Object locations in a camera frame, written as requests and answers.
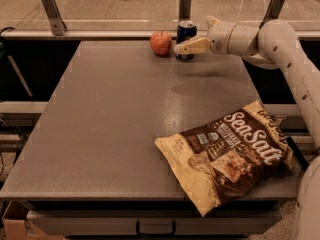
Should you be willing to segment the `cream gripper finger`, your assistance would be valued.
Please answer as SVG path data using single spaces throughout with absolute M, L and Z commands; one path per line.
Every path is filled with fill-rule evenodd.
M 208 29 L 210 29 L 211 27 L 213 27 L 215 24 L 219 23 L 220 20 L 216 17 L 213 16 L 207 16 L 205 18 L 205 23 Z
M 201 54 L 210 48 L 210 40 L 205 37 L 195 36 L 189 40 L 176 44 L 174 52 L 179 55 Z

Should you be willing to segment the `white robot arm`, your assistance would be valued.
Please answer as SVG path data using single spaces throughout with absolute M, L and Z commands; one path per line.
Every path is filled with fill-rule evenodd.
M 183 41 L 174 52 L 232 54 L 253 65 L 280 69 L 315 147 L 320 149 L 320 71 L 305 54 L 293 27 L 278 19 L 250 27 L 211 16 L 207 26 L 205 37 Z M 302 177 L 292 240 L 320 240 L 320 156 L 314 158 Z

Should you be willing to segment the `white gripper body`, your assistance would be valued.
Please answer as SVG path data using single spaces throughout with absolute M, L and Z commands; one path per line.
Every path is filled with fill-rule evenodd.
M 236 24 L 232 22 L 218 22 L 208 30 L 212 52 L 222 55 L 228 54 L 228 43 L 235 26 Z

